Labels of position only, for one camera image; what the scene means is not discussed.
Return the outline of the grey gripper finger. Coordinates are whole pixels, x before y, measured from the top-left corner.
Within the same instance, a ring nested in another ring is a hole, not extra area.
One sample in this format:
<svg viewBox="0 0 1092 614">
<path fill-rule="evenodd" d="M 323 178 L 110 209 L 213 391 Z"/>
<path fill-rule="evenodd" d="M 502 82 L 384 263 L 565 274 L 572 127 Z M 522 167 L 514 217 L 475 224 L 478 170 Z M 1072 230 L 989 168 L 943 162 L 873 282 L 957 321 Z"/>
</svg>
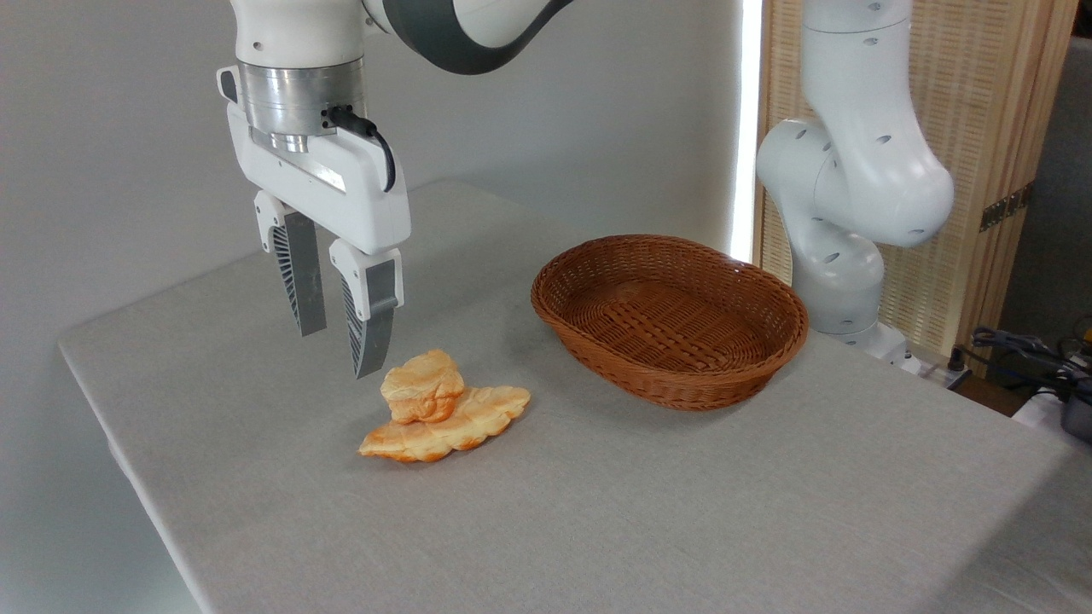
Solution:
<svg viewBox="0 0 1092 614">
<path fill-rule="evenodd" d="M 395 310 L 404 304 L 402 256 L 397 248 L 366 255 L 346 240 L 330 246 L 345 305 L 352 371 L 358 379 L 382 369 Z"/>
<path fill-rule="evenodd" d="M 314 222 L 265 190 L 257 192 L 254 212 L 265 252 L 276 263 L 299 333 L 327 327 L 324 294 Z"/>
</svg>

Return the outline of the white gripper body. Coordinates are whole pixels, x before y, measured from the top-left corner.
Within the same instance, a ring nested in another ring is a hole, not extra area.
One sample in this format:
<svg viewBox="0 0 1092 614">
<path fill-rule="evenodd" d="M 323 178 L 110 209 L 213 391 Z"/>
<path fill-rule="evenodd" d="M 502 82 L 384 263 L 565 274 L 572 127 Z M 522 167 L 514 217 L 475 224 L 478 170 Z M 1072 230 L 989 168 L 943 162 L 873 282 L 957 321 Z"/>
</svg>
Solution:
<svg viewBox="0 0 1092 614">
<path fill-rule="evenodd" d="M 366 255 L 410 238 L 397 157 L 363 119 L 363 67 L 229 66 L 216 81 L 250 182 Z"/>
</svg>

